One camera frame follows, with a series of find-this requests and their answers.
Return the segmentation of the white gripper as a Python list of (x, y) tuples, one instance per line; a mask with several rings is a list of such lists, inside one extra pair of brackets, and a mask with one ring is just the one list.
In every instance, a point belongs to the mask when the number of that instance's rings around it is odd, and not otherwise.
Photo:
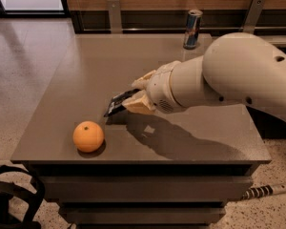
[(143, 115), (153, 115), (155, 108), (165, 114), (183, 112), (185, 108), (174, 98), (171, 87), (171, 75), (179, 61), (162, 65), (135, 79), (132, 87), (139, 90), (130, 98), (122, 102), (122, 106), (129, 112)]

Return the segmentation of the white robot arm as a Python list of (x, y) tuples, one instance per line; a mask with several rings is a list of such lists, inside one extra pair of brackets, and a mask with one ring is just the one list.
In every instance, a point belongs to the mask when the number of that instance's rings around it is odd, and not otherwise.
[(243, 104), (286, 122), (286, 53), (244, 32), (221, 36), (202, 56), (165, 64), (132, 86), (137, 93), (122, 101), (132, 113)]

